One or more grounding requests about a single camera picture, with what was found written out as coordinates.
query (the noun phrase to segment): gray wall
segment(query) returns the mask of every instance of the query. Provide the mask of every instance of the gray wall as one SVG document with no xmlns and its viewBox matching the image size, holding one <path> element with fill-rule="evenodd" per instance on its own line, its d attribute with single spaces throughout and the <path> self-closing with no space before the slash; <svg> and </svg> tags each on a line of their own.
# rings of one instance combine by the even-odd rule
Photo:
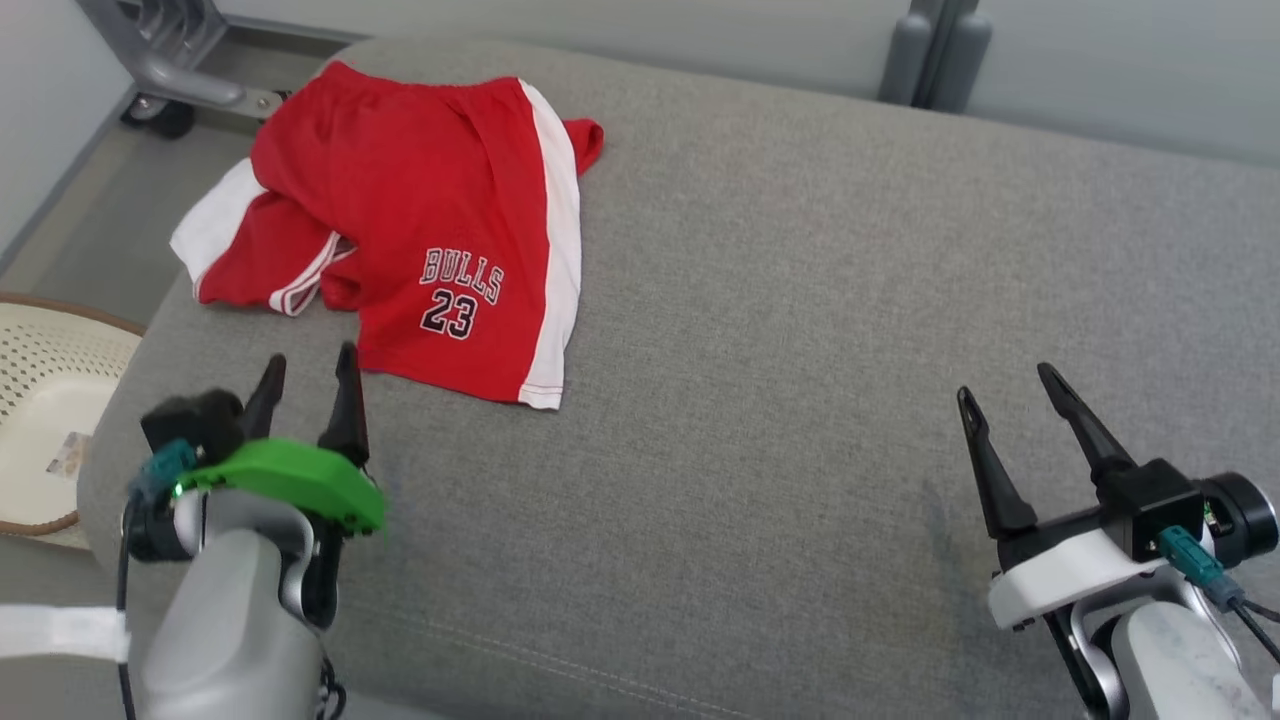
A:
<svg viewBox="0 0 1280 720">
<path fill-rule="evenodd" d="M 486 35 L 870 97 L 908 0 L 218 0 L 365 36 Z"/>
<path fill-rule="evenodd" d="M 969 114 L 1280 164 L 1280 3 L 980 0 Z"/>
<path fill-rule="evenodd" d="M 72 0 L 0 3 L 0 252 L 129 86 Z"/>
<path fill-rule="evenodd" d="M 366 36 L 527 38 L 872 97 L 910 0 L 219 0 Z M 995 36 L 969 114 L 1280 164 L 1280 3 L 980 0 Z"/>
</svg>

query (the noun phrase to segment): white side stripe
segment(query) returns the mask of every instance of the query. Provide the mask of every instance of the white side stripe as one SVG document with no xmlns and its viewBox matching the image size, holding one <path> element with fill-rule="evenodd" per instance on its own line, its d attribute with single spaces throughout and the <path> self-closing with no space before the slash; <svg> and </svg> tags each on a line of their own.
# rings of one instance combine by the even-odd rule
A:
<svg viewBox="0 0 1280 720">
<path fill-rule="evenodd" d="M 579 220 L 577 163 L 573 143 L 556 110 L 538 90 L 520 81 L 534 109 L 534 127 L 543 151 L 547 184 L 547 305 L 538 347 L 520 401 L 544 410 L 559 409 L 564 386 L 564 347 L 577 319 L 582 281 L 582 229 Z"/>
</svg>

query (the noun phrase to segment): couch seam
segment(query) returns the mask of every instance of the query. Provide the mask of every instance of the couch seam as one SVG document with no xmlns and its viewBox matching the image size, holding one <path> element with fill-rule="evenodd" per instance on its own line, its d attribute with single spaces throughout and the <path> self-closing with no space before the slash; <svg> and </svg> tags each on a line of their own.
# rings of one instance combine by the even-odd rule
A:
<svg viewBox="0 0 1280 720">
<path fill-rule="evenodd" d="M 590 678 L 582 678 L 581 675 L 575 675 L 572 673 L 566 673 L 563 670 L 557 670 L 554 667 L 548 667 L 545 665 L 540 665 L 540 664 L 534 662 L 531 660 L 525 660 L 522 657 L 516 657 L 515 655 L 494 650 L 492 647 L 481 647 L 479 644 L 468 643 L 468 642 L 466 642 L 463 639 L 449 637 L 449 635 L 445 635 L 443 633 L 433 633 L 431 630 L 428 630 L 428 629 L 421 629 L 420 628 L 419 632 L 421 632 L 424 635 L 428 635 L 428 637 L 431 637 L 431 638 L 436 638 L 436 639 L 443 641 L 443 642 L 461 644 L 462 647 L 468 647 L 471 650 L 476 650 L 476 651 L 480 651 L 480 652 L 494 655 L 494 656 L 502 657 L 504 660 L 511 660 L 512 662 L 520 662 L 521 665 L 529 665 L 531 667 L 536 667 L 536 669 L 547 671 L 547 673 L 554 673 L 556 675 L 563 675 L 563 676 L 566 676 L 566 678 L 568 678 L 571 680 L 577 680 L 580 683 L 589 683 L 589 684 L 593 684 L 593 685 L 598 685 L 598 687 L 613 691 L 616 693 L 622 693 L 625 696 L 634 697 L 634 698 L 644 701 L 644 702 L 652 702 L 654 705 L 660 705 L 663 707 L 669 707 L 669 708 L 675 710 L 676 712 L 692 712 L 694 715 L 698 715 L 700 717 L 709 717 L 710 720 L 718 720 L 718 717 L 716 717 L 714 715 L 707 715 L 705 712 L 701 712 L 701 711 L 695 710 L 692 707 L 680 707 L 678 705 L 676 705 L 673 702 L 667 702 L 664 700 L 658 700 L 655 697 L 646 697 L 646 696 L 643 696 L 640 693 L 634 693 L 631 691 L 625 691 L 625 689 L 622 689 L 620 687 L 611 685 L 608 683 L 602 683 L 599 680 L 593 680 Z"/>
<path fill-rule="evenodd" d="M 568 666 L 568 667 L 582 670 L 585 673 L 590 673 L 593 675 L 599 675 L 602 678 L 609 678 L 611 680 L 625 683 L 627 685 L 632 685 L 632 687 L 636 687 L 636 688 L 643 688 L 643 689 L 649 691 L 652 693 L 667 696 L 667 697 L 671 697 L 671 698 L 675 698 L 675 700 L 678 700 L 678 701 L 684 701 L 684 702 L 687 702 L 687 703 L 691 703 L 691 705 L 698 705 L 698 706 L 701 706 L 701 707 L 707 707 L 709 710 L 716 710 L 718 712 L 724 712 L 724 714 L 728 714 L 728 715 L 733 715 L 736 717 L 744 717 L 746 720 L 759 720 L 758 717 L 755 717 L 753 715 L 748 715 L 746 712 L 741 712 L 741 711 L 737 711 L 737 710 L 730 710 L 727 707 L 721 707 L 721 706 L 710 703 L 710 702 L 705 702 L 705 701 L 696 700 L 696 698 L 692 698 L 692 697 L 682 696 L 680 693 L 673 693 L 671 691 L 664 691 L 662 688 L 657 688 L 657 687 L 653 687 L 653 685 L 646 685 L 644 683 L 640 683 L 640 682 L 636 682 L 636 680 L 631 680 L 631 679 L 623 678 L 621 675 L 614 675 L 612 673 L 605 673 L 603 670 L 596 670 L 595 667 L 588 667 L 586 665 L 580 665 L 577 662 L 571 662 L 568 660 L 562 660 L 559 657 L 556 657 L 556 656 L 552 656 L 552 655 L 547 655 L 544 652 L 538 652 L 536 650 L 529 650 L 529 648 L 520 647 L 520 646 L 511 644 L 511 643 L 506 643 L 506 642 L 502 642 L 502 641 L 495 641 L 493 638 L 486 638 L 484 635 L 479 635 L 479 634 L 471 633 L 468 630 L 462 630 L 460 628 L 453 628 L 451 625 L 445 625 L 444 623 L 436 623 L 434 620 L 424 620 L 424 619 L 420 619 L 420 618 L 412 618 L 412 616 L 402 615 L 401 612 L 389 611 L 387 609 L 379 609 L 378 611 L 388 614 L 388 615 L 396 615 L 401 620 L 404 620 L 404 621 L 408 621 L 408 623 L 412 623 L 412 624 L 416 624 L 416 625 L 420 625 L 420 626 L 434 628 L 436 630 L 443 630 L 443 632 L 447 632 L 447 633 L 453 633 L 453 634 L 457 634 L 457 635 L 463 635 L 463 637 L 472 638 L 472 639 L 483 642 L 483 643 L 488 643 L 488 644 L 493 644 L 493 646 L 497 646 L 497 647 L 507 648 L 507 650 L 516 651 L 516 652 L 520 652 L 520 653 L 524 653 L 524 655 L 532 655 L 532 656 L 536 656 L 536 657 L 541 657 L 541 659 L 549 660 L 549 661 L 559 664 L 559 665 L 564 665 L 564 666 Z M 509 657 L 508 655 L 499 653 L 497 651 L 493 651 L 492 648 L 477 648 L 477 650 L 489 650 L 490 652 L 494 652 L 494 653 L 500 655 L 503 657 Z M 631 693 L 631 692 L 625 691 L 622 688 L 616 688 L 616 687 L 609 685 L 607 683 L 600 683 L 600 682 L 596 682 L 596 680 L 591 680 L 589 678 L 580 678 L 577 675 L 572 675 L 572 674 L 568 674 L 568 673 L 564 673 L 564 671 L 554 670 L 552 667 L 547 667 L 547 666 L 539 665 L 536 662 L 530 662 L 530 661 L 526 661 L 526 660 L 521 660 L 518 657 L 512 657 L 512 660 L 518 660 L 521 662 L 527 662 L 529 665 L 534 665 L 535 667 L 541 667 L 543 670 L 548 670 L 548 671 L 552 671 L 552 673 L 566 675 L 568 678 L 577 678 L 577 679 L 585 680 L 588 683 L 595 683 L 598 685 L 603 685 L 603 687 L 614 689 L 614 691 L 625 693 L 625 694 L 630 694 L 630 696 L 634 696 L 634 697 L 641 697 L 644 700 L 650 700 L 650 701 L 658 702 L 660 705 L 667 705 L 668 707 L 675 707 L 676 710 L 684 710 L 684 711 L 687 711 L 687 712 L 695 712 L 698 715 L 703 715 L 704 717 L 710 717 L 709 715 L 705 715 L 704 712 L 700 712 L 700 711 L 694 710 L 694 708 L 680 707 L 680 706 L 675 706 L 675 705 L 663 702 L 663 701 L 657 700 L 657 698 L 648 698 L 648 697 L 644 697 L 644 696 L 637 696 L 636 693 Z"/>
</svg>

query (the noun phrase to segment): teal connector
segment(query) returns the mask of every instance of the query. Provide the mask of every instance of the teal connector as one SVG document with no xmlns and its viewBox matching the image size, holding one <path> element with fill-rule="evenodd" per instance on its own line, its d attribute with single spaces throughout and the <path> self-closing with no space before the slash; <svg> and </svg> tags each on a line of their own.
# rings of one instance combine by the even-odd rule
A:
<svg viewBox="0 0 1280 720">
<path fill-rule="evenodd" d="M 156 451 L 138 468 L 129 483 L 129 496 L 140 496 L 147 506 L 160 495 L 169 493 L 178 475 L 196 466 L 196 451 L 184 439 L 175 439 Z"/>
<path fill-rule="evenodd" d="M 1175 570 L 1187 575 L 1188 582 L 1204 591 L 1219 612 L 1228 612 L 1244 600 L 1244 589 L 1226 574 L 1222 564 L 1181 527 L 1161 530 L 1160 553 Z"/>
</svg>

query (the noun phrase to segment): paper tag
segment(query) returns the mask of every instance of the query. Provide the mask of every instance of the paper tag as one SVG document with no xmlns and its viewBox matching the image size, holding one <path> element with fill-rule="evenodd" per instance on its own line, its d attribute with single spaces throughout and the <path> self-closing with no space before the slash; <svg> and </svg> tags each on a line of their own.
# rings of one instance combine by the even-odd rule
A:
<svg viewBox="0 0 1280 720">
<path fill-rule="evenodd" d="M 45 468 L 45 471 L 55 478 L 74 480 L 79 478 L 79 468 L 84 464 L 84 448 L 88 447 L 88 438 L 84 433 L 67 433 L 67 439 L 58 448 L 54 460 Z"/>
</svg>

